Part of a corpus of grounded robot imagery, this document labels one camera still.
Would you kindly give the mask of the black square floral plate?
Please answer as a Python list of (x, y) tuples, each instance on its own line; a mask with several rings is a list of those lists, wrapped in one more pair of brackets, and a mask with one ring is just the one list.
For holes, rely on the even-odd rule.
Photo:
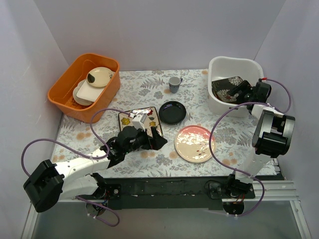
[(239, 94), (236, 93), (234, 96), (231, 96), (228, 94), (228, 91), (239, 86), (243, 81), (239, 76), (212, 81), (212, 93), (222, 102), (236, 104)]

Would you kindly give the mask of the black round plate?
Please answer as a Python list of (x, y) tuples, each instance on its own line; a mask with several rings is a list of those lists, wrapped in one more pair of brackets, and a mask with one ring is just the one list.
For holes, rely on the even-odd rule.
[(176, 125), (181, 123), (186, 117), (185, 106), (177, 101), (164, 103), (159, 109), (159, 119), (167, 125)]

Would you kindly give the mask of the pink and cream plate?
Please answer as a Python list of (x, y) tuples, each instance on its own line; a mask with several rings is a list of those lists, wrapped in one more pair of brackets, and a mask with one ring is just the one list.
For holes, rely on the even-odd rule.
[(198, 125), (182, 128), (174, 139), (178, 155), (192, 163), (208, 161), (212, 157), (209, 148), (210, 133), (208, 129)]

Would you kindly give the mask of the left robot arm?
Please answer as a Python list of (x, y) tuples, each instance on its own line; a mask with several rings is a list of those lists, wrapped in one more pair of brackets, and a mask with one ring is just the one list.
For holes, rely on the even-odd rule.
[(81, 195), (103, 198), (106, 182), (98, 171), (119, 164), (132, 151), (160, 150), (167, 143), (156, 127), (152, 126), (150, 131), (152, 134), (148, 135), (146, 129), (127, 126), (88, 155), (80, 154), (78, 158), (60, 163), (42, 161), (28, 174), (23, 185), (35, 210), (42, 213), (59, 200)]

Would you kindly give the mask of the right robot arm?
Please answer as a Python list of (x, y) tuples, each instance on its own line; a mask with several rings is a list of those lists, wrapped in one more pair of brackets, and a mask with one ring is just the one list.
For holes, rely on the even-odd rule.
[(252, 137), (252, 151), (242, 163), (239, 171), (228, 177), (225, 186), (226, 194), (237, 198), (252, 189), (253, 177), (273, 158), (285, 155), (290, 147), (295, 126), (295, 118), (266, 104), (271, 93), (271, 85), (266, 79), (259, 79), (254, 87), (247, 81), (228, 91), (231, 96), (239, 93), (240, 103), (248, 103), (247, 110), (257, 120)]

